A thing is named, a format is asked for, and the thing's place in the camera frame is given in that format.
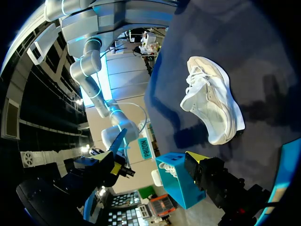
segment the table surface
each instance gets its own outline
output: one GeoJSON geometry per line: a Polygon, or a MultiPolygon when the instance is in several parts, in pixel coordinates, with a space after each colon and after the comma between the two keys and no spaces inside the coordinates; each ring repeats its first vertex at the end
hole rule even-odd
{"type": "Polygon", "coordinates": [[[247,188],[271,191],[281,146],[301,136],[299,87],[283,37],[252,2],[191,0],[175,12],[144,100],[161,154],[217,156],[247,188]],[[215,61],[230,77],[246,129],[227,144],[209,144],[202,121],[180,108],[190,56],[215,61]]]}

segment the window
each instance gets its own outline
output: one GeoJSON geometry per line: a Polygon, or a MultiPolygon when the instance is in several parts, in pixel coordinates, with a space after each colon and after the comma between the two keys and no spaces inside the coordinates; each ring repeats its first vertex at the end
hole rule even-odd
{"type": "Polygon", "coordinates": [[[59,62],[60,62],[60,57],[59,57],[54,45],[52,45],[50,50],[48,51],[48,53],[46,55],[46,63],[51,68],[51,70],[54,73],[56,73],[59,62]]]}
{"type": "Polygon", "coordinates": [[[60,45],[61,49],[63,50],[67,43],[65,42],[62,32],[58,33],[58,37],[56,40],[57,40],[58,44],[60,45]]]}

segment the white cable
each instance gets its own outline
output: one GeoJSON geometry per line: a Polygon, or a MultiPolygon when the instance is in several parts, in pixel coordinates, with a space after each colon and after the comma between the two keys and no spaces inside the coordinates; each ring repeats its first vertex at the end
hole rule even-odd
{"type": "MultiPolygon", "coordinates": [[[[131,35],[140,35],[140,36],[144,36],[145,34],[131,34],[131,35]]],[[[147,34],[148,36],[155,36],[155,37],[161,37],[161,38],[165,38],[165,36],[160,36],[160,35],[152,35],[152,34],[147,34]]]]}
{"type": "Polygon", "coordinates": [[[143,107],[141,107],[140,105],[134,104],[134,103],[130,103],[130,102],[129,103],[109,103],[109,105],[135,105],[137,107],[140,107],[143,110],[144,115],[145,115],[145,122],[144,122],[142,129],[139,131],[139,133],[142,132],[142,130],[144,129],[144,127],[146,126],[146,123],[147,123],[147,114],[143,107]]]}

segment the wall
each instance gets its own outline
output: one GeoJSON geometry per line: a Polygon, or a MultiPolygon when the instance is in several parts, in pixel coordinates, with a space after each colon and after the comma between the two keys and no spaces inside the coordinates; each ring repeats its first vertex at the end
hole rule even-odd
{"type": "Polygon", "coordinates": [[[132,51],[107,56],[112,97],[115,100],[143,96],[150,76],[141,57],[132,51]]]}

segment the blue box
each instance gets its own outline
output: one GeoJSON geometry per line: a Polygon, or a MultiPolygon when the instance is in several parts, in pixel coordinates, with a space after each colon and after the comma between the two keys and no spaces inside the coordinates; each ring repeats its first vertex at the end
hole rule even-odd
{"type": "Polygon", "coordinates": [[[184,167],[184,153],[167,153],[156,158],[156,164],[166,192],[184,209],[188,209],[206,197],[205,191],[200,191],[184,167]],[[160,169],[160,163],[174,166],[178,178],[160,169]]]}

